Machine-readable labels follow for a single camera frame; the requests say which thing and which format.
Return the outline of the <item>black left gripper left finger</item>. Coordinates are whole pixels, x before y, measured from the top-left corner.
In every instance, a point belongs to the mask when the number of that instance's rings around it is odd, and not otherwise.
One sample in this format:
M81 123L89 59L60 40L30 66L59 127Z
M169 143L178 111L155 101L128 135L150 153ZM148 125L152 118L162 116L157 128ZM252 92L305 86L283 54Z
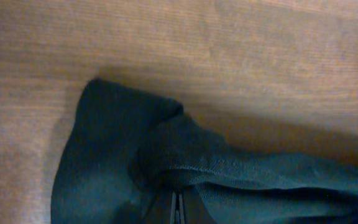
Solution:
M141 224L176 224L177 194L173 190L159 192Z

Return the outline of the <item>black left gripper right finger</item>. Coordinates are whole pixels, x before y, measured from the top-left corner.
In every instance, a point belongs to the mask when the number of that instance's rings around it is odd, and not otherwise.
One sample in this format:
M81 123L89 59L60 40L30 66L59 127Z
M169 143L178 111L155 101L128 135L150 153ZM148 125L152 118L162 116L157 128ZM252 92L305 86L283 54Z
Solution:
M179 224L216 224L194 187L178 194Z

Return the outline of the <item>black polo shirt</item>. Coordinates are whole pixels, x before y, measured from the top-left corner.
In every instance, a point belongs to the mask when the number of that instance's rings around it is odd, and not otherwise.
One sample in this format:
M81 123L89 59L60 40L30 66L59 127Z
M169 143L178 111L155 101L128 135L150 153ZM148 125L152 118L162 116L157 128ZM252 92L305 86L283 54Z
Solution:
M156 195L194 187L216 223L358 223L358 168L236 149L172 99L101 79L84 88L52 223L141 223Z

